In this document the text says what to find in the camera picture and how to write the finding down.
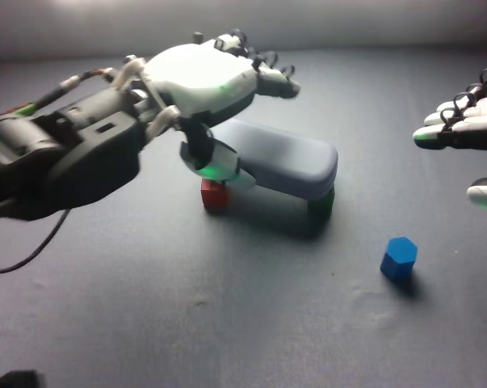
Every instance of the red block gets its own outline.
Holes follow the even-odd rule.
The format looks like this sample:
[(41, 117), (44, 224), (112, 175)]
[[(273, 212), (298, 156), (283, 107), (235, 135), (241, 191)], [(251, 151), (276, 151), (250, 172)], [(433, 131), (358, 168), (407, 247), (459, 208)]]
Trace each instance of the red block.
[(227, 188), (212, 180), (202, 179), (202, 202), (205, 208), (226, 209), (229, 205), (229, 192)]

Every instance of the green wire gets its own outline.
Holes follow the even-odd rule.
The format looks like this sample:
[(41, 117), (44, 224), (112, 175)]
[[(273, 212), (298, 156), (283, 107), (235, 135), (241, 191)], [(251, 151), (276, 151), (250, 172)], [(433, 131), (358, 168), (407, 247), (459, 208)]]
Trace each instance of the green wire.
[(36, 105), (33, 103), (30, 103), (29, 105), (26, 105), (25, 107), (17, 109), (15, 112), (13, 112), (13, 114), (14, 115), (20, 115), (20, 116), (31, 116), (35, 112), (36, 112)]

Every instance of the robotic arm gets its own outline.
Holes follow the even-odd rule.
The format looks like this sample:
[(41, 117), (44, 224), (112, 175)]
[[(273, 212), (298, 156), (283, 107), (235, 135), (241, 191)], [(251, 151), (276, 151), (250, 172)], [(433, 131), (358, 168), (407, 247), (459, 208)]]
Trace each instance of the robotic arm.
[[(147, 63), (94, 70), (64, 81), (35, 103), (0, 116), (0, 217), (35, 220), (101, 200), (139, 172), (138, 154), (173, 128), (185, 134), (180, 156), (197, 175), (245, 188), (254, 184), (237, 153), (210, 128), (235, 116), (256, 94), (290, 99), (293, 67), (274, 69), (246, 47), (239, 30), (170, 48)], [(110, 85), (48, 115), (36, 111), (104, 76)]]
[[(487, 150), (487, 69), (482, 71), (479, 83), (472, 84), (453, 101), (439, 105), (424, 124), (414, 133), (415, 144), (421, 148)], [(487, 208), (487, 178), (474, 182), (468, 197)]]

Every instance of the wire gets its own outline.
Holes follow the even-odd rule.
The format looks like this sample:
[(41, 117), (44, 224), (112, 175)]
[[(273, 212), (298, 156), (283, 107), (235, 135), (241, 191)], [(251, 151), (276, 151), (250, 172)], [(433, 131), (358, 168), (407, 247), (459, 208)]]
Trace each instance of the wire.
[(51, 242), (51, 240), (55, 237), (57, 234), (58, 230), (61, 228), (62, 224), (64, 223), (65, 219), (69, 215), (69, 212), (71, 209), (67, 209), (63, 212), (63, 214), (60, 217), (60, 220), (58, 220), (57, 224), (55, 227), (52, 229), (51, 233), (48, 235), (48, 237), (45, 238), (45, 240), (24, 260), (19, 261), (17, 264), (12, 265), (11, 267), (7, 268), (2, 268), (0, 269), (0, 275), (3, 273), (8, 273), (8, 272), (13, 272), (16, 271), (22, 267), (24, 267), (26, 264), (29, 264), (35, 257), (39, 255), (39, 253), (42, 252), (42, 250)]

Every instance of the blue block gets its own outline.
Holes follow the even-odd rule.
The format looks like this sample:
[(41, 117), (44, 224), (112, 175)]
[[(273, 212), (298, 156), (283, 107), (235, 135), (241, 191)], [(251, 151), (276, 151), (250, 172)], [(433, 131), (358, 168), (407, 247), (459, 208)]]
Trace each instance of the blue block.
[(388, 242), (380, 270), (392, 281), (406, 280), (412, 275), (417, 255), (418, 248), (407, 237), (393, 238)]

